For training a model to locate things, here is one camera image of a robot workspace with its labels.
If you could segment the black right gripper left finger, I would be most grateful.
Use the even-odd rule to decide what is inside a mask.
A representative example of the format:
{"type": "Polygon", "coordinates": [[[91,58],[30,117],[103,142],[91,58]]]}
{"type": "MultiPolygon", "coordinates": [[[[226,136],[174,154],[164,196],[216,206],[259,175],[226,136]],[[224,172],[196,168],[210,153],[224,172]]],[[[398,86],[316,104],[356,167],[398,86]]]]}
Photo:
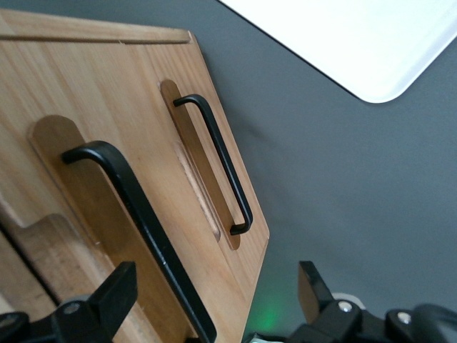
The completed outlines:
{"type": "Polygon", "coordinates": [[[138,297],[136,264],[122,262],[85,300],[61,305],[51,315],[57,342],[112,342],[138,297]]]}

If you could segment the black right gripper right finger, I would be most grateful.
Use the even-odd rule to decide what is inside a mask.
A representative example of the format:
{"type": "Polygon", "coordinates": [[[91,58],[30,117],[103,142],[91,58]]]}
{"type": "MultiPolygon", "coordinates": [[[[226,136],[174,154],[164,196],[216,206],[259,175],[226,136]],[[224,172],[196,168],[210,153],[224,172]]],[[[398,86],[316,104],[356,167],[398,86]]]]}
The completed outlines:
{"type": "Polygon", "coordinates": [[[360,307],[335,299],[313,262],[298,263],[298,301],[306,323],[296,342],[352,342],[361,329],[360,307]]]}

